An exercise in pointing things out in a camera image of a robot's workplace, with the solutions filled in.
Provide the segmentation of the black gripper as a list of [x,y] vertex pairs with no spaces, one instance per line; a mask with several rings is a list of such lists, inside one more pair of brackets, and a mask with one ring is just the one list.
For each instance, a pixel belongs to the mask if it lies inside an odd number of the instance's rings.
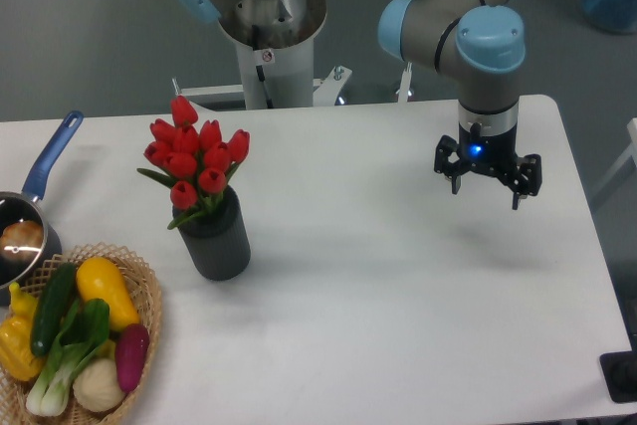
[[518,210],[523,199],[538,195],[541,188],[541,156],[516,153],[517,126],[494,136],[478,134],[478,129],[459,127],[458,140],[443,135],[434,155],[434,171],[444,175],[456,195],[462,176],[475,172],[503,182],[513,182],[512,208]]

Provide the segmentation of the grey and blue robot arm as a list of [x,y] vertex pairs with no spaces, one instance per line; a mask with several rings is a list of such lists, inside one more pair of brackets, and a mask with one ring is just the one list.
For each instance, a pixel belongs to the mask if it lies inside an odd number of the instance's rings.
[[[246,107],[313,106],[314,39],[325,0],[178,0],[235,44]],[[457,138],[442,137],[434,168],[454,187],[468,172],[498,179],[515,200],[538,194],[541,159],[516,152],[525,26],[510,0],[392,0],[379,46],[458,85]]]

